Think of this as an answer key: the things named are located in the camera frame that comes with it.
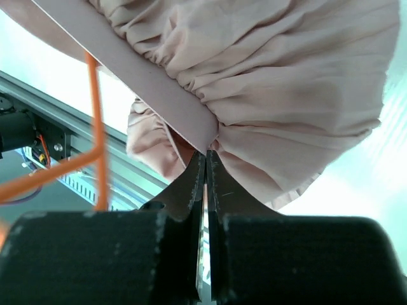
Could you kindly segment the orange hanger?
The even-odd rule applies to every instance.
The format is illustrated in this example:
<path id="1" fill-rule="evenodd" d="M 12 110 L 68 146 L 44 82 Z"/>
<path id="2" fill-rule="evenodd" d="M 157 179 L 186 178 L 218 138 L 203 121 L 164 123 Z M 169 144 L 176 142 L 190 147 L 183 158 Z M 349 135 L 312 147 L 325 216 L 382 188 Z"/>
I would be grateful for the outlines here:
<path id="1" fill-rule="evenodd" d="M 42 186 L 64 174 L 73 172 L 79 168 L 83 168 L 90 163 L 97 165 L 97 186 L 98 197 L 95 206 L 96 211 L 106 211 L 109 208 L 108 203 L 108 169 L 107 169 L 107 152 L 106 152 L 106 136 L 104 124 L 102 121 L 102 107 L 100 104 L 99 82 L 97 77 L 97 61 L 89 53 L 85 53 L 85 60 L 88 66 L 88 76 L 90 82 L 90 93 L 93 107 L 93 137 L 95 147 L 87 153 L 81 154 L 78 157 L 70 160 L 65 160 L 59 165 L 48 170 L 42 170 L 34 175 L 27 175 L 22 178 L 7 182 L 1 185 L 1 204 L 18 196 L 21 193 L 26 193 L 31 189 Z"/>

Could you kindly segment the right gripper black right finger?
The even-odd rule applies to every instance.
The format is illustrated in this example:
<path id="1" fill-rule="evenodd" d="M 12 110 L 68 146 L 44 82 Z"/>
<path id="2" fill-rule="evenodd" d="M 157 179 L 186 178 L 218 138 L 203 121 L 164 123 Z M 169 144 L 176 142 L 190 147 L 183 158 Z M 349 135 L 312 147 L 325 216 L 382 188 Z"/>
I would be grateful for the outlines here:
<path id="1" fill-rule="evenodd" d="M 373 219 L 270 210 L 206 155 L 211 296 L 218 304 L 405 304 L 406 278 Z"/>

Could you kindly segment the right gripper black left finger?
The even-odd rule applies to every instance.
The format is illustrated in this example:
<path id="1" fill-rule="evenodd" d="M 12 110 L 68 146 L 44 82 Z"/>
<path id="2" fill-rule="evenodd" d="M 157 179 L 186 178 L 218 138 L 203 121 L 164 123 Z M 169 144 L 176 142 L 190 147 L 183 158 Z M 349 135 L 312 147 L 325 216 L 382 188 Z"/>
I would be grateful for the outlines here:
<path id="1" fill-rule="evenodd" d="M 1 249 L 2 304 L 196 304 L 205 156 L 132 212 L 30 212 Z"/>

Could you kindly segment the pink garment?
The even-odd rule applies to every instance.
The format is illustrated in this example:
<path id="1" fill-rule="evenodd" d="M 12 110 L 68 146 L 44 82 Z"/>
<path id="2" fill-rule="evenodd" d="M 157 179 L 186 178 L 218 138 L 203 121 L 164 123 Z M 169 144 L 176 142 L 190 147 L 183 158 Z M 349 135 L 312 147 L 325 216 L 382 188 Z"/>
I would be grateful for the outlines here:
<path id="1" fill-rule="evenodd" d="M 88 1 L 217 120 L 210 148 L 278 210 L 379 125 L 398 1 Z"/>

